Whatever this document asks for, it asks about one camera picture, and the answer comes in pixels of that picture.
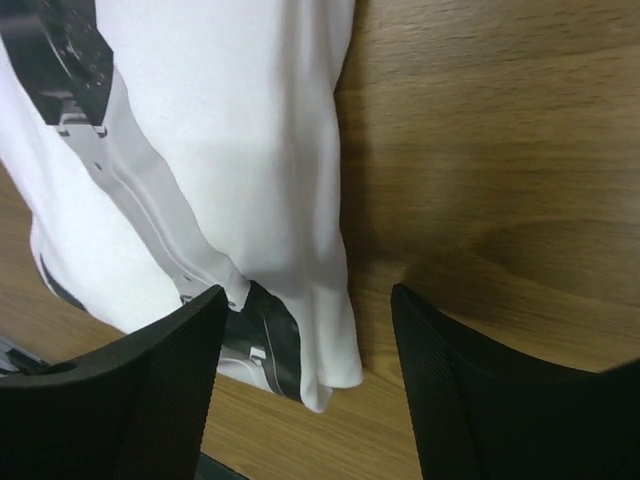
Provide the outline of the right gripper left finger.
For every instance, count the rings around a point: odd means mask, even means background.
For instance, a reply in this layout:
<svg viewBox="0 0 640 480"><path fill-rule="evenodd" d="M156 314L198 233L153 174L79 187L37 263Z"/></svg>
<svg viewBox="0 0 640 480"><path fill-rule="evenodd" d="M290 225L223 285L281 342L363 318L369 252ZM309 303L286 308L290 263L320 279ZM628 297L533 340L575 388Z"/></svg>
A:
<svg viewBox="0 0 640 480"><path fill-rule="evenodd" d="M213 287L95 351L3 377L2 478L195 478L226 316Z"/></svg>

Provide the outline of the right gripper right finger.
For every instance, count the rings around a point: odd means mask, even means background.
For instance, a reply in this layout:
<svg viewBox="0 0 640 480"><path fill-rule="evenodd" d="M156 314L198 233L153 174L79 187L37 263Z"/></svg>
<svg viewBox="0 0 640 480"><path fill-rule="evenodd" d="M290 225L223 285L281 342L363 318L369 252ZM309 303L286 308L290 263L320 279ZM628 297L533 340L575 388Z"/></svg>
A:
<svg viewBox="0 0 640 480"><path fill-rule="evenodd" d="M454 320L403 284L391 311L426 479L635 479L639 364L544 361Z"/></svg>

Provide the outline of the white t shirt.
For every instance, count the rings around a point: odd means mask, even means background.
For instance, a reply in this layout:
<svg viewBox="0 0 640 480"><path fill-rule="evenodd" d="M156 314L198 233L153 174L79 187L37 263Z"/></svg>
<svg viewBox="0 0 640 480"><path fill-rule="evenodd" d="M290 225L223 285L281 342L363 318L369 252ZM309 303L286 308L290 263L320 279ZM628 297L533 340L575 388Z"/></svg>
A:
<svg viewBox="0 0 640 480"><path fill-rule="evenodd" d="M363 378L334 92L351 1L5 1L1 160L42 280L134 332L220 287L218 370L325 410Z"/></svg>

